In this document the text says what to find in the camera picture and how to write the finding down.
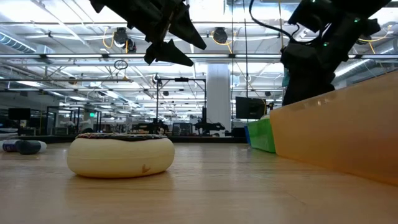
wooden table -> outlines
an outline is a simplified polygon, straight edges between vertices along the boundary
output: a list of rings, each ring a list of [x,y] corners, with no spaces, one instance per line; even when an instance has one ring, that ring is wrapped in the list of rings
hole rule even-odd
[[[75,176],[68,144],[0,152],[0,223],[397,223],[398,187],[242,144],[176,144],[162,174]]]

computer monitor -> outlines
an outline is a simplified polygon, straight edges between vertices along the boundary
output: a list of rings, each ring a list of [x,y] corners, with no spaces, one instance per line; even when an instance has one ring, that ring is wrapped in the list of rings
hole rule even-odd
[[[29,120],[30,108],[8,108],[8,119]]]
[[[236,118],[238,119],[260,119],[267,113],[262,99],[236,97]]]

donut-shaped object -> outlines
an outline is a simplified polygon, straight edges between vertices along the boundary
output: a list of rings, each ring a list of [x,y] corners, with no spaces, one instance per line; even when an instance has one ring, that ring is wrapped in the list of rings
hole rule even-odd
[[[70,145],[70,170],[85,177],[140,177],[165,171],[174,161],[174,145],[165,136],[79,134]]]

green bin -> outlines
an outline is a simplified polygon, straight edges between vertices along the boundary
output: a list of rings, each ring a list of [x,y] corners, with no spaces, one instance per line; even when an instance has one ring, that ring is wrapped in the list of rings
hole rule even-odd
[[[275,153],[274,135],[269,119],[248,123],[251,147]]]

white column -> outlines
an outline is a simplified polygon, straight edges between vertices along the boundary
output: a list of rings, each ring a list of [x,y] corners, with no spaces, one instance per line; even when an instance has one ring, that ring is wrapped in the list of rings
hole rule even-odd
[[[231,131],[231,89],[228,64],[209,64],[207,68],[207,122],[224,125]],[[225,131],[211,131],[224,137]]]

